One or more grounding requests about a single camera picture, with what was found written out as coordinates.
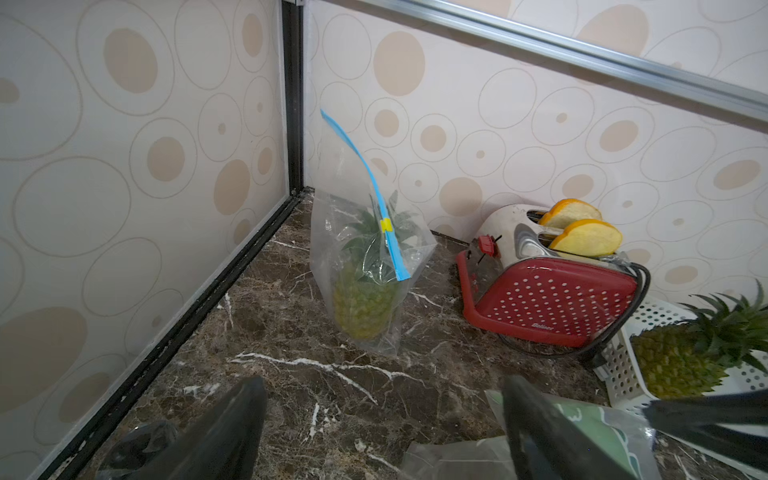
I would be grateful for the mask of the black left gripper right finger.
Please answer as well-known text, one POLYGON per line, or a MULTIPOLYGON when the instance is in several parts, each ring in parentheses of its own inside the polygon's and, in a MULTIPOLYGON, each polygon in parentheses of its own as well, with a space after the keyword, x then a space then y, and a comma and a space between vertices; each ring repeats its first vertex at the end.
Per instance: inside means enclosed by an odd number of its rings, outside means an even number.
POLYGON ((519 479, 535 479, 525 441, 561 479, 631 479, 633 476, 583 434, 521 376, 502 381, 503 414, 510 455, 519 479))

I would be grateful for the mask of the green printed zip-top bag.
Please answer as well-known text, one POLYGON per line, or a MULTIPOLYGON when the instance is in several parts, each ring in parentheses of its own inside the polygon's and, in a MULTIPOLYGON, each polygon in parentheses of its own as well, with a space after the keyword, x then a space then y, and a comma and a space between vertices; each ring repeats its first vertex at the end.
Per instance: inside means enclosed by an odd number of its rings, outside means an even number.
MULTIPOLYGON (((485 390, 485 396, 506 434, 502 393, 498 390, 485 390)), ((635 479, 661 479, 652 451, 656 431, 646 420, 606 406, 549 394, 543 396, 597 448, 635 479)), ((528 459, 534 479, 561 479, 529 437, 524 437, 523 446, 530 452, 528 459)))

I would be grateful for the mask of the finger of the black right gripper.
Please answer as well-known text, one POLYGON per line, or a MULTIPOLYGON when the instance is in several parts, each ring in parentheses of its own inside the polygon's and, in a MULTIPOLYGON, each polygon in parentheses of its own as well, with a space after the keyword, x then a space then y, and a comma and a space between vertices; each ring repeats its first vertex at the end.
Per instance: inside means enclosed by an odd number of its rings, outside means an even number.
POLYGON ((767 469, 767 439, 732 430, 765 426, 767 392, 656 400, 642 410, 650 426, 760 471, 767 469))

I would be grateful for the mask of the pineapple from green bag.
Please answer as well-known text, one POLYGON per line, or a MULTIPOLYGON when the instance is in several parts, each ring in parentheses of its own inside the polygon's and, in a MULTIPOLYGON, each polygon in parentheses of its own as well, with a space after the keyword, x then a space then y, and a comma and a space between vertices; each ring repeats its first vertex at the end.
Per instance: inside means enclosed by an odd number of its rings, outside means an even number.
POLYGON ((757 285, 753 301, 725 293, 699 297, 685 307, 693 319, 657 326, 630 338, 646 388, 659 399, 702 396, 722 383, 726 371, 744 364, 767 372, 755 356, 767 351, 767 303, 757 285))

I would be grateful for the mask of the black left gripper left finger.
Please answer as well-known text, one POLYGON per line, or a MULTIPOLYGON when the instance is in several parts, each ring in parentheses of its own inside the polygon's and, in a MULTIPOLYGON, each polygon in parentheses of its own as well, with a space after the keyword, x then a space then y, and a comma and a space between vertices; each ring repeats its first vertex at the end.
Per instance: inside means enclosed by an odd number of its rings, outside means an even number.
POLYGON ((233 386, 175 443, 132 479, 250 479, 267 416, 260 376, 233 386))

